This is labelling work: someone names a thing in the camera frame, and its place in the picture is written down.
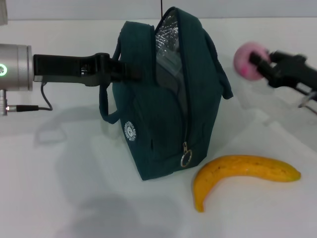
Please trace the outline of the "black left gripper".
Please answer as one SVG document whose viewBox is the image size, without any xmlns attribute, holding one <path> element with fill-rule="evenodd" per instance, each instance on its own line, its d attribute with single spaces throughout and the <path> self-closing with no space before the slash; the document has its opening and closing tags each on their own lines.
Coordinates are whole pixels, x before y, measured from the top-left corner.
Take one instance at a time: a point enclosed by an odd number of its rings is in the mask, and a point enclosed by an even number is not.
<svg viewBox="0 0 317 238">
<path fill-rule="evenodd" d="M 88 57 L 33 55 L 34 75 L 41 76 L 42 82 L 79 83 L 88 87 L 142 79 L 138 66 L 109 60 L 109 54 L 104 53 Z"/>
</svg>

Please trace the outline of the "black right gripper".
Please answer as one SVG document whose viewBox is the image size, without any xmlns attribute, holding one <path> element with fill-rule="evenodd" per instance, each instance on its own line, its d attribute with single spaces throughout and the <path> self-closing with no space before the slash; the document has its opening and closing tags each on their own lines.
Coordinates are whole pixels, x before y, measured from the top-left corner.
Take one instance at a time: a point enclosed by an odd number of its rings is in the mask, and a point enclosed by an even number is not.
<svg viewBox="0 0 317 238">
<path fill-rule="evenodd" d="M 268 80 L 273 88 L 290 87 L 304 95 L 317 91 L 317 70 L 306 63 L 304 55 L 285 52 L 251 51 L 249 56 L 250 80 Z"/>
</svg>

